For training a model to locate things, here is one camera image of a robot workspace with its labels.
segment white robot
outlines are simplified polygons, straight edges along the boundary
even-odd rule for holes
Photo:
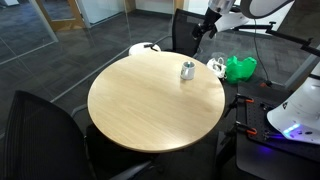
[[[246,24],[281,9],[294,0],[241,0],[241,12],[229,13],[235,0],[210,0],[206,19],[193,31],[194,38]],[[320,145],[320,63],[305,82],[280,106],[267,114],[270,124],[290,140]]]

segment black cable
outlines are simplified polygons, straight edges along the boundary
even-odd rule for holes
[[[263,64],[263,62],[261,61],[260,56],[259,56],[258,47],[257,47],[257,42],[256,42],[257,22],[256,22],[256,19],[253,19],[253,20],[254,20],[254,26],[255,26],[253,41],[254,41],[254,45],[255,45],[255,48],[256,48],[257,57],[258,57],[258,60],[260,61],[261,65],[262,65],[262,68],[263,68],[264,72],[266,73],[267,83],[271,83],[271,81],[269,80],[268,72],[267,72],[266,68],[264,67],[264,64]]]

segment glass door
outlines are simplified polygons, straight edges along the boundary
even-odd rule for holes
[[[76,0],[35,1],[53,31],[85,28]]]

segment power cord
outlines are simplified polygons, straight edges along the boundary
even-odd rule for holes
[[[255,46],[255,49],[256,49],[257,57],[258,57],[259,62],[260,62],[261,65],[262,65],[262,68],[263,68],[265,74],[266,74],[267,80],[266,80],[265,84],[266,84],[267,86],[271,86],[271,85],[272,85],[272,82],[269,80],[268,72],[267,72],[266,68],[264,67],[264,64],[263,64],[263,62],[261,61],[261,58],[260,58],[260,55],[259,55],[259,51],[258,51],[258,47],[257,47],[257,42],[256,42],[257,22],[256,22],[256,19],[253,19],[253,20],[254,20],[254,27],[255,27],[255,29],[254,29],[253,41],[254,41],[254,46]]]

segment blue light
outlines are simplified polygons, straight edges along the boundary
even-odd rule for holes
[[[289,132],[297,129],[298,127],[300,127],[300,124],[294,124],[293,126],[289,127],[288,129],[284,130],[283,133],[284,134],[288,134]]]

